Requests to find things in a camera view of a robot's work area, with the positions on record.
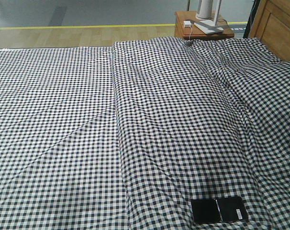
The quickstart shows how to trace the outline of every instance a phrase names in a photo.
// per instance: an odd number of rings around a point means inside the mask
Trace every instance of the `wooden headboard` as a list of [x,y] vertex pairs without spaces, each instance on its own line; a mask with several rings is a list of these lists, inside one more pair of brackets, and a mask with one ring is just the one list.
[[258,37],[279,58],[290,60],[290,0],[261,0],[249,37]]

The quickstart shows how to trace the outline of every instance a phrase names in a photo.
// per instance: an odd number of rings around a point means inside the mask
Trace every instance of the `white charger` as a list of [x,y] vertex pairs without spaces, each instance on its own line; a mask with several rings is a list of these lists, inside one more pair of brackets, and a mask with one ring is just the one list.
[[183,21],[184,28],[190,28],[192,23],[190,21]]

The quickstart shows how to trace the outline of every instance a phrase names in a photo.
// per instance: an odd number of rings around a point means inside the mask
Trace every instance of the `wooden nightstand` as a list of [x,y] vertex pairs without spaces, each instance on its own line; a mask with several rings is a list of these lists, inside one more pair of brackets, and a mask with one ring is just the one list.
[[230,27],[228,26],[227,22],[224,19],[218,20],[218,25],[221,25],[224,28],[224,31],[222,33],[205,34],[200,29],[198,29],[193,23],[199,21],[195,17],[196,11],[176,11],[175,15],[176,15],[175,37],[180,37],[185,40],[189,39],[191,29],[183,27],[183,21],[185,20],[192,21],[193,33],[191,34],[190,39],[221,40],[234,37],[234,32],[230,29]]

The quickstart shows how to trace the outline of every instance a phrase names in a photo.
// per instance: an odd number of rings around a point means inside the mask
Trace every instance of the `white cable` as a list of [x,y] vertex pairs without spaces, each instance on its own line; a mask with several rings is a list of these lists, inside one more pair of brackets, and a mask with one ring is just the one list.
[[190,35],[189,35],[189,40],[191,40],[191,35],[192,35],[192,33],[193,33],[193,25],[191,25],[190,28],[191,28],[191,33],[190,33]]

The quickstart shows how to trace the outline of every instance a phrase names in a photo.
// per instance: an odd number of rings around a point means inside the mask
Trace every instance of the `black and white gingham fabric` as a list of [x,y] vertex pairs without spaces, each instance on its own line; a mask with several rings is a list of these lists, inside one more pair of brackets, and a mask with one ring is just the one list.
[[[237,195],[248,223],[193,223],[190,199]],[[0,50],[0,229],[290,229],[290,62],[257,39]]]
[[110,47],[0,50],[0,229],[127,229]]
[[[290,63],[257,39],[113,45],[132,229],[290,229]],[[249,221],[196,225],[190,199],[241,196]]]

